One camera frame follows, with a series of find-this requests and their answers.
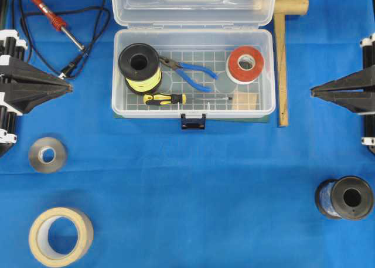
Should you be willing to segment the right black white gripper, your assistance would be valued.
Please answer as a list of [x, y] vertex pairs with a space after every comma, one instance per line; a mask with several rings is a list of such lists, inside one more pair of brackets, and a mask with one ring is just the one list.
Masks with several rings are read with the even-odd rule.
[[364, 116], [364, 136], [362, 144], [374, 154], [374, 92], [340, 91], [357, 90], [374, 87], [374, 38], [360, 41], [363, 56], [363, 70], [349, 74], [343, 78], [332, 80], [311, 89], [311, 95], [344, 107], [352, 113]]

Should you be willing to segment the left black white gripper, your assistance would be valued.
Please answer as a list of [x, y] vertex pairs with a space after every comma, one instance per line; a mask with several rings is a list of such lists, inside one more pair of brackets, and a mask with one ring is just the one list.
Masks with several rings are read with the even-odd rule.
[[[28, 46], [14, 29], [1, 30], [1, 156], [17, 142], [18, 116], [73, 91], [70, 83], [24, 62]], [[16, 83], [15, 80], [27, 82]]]

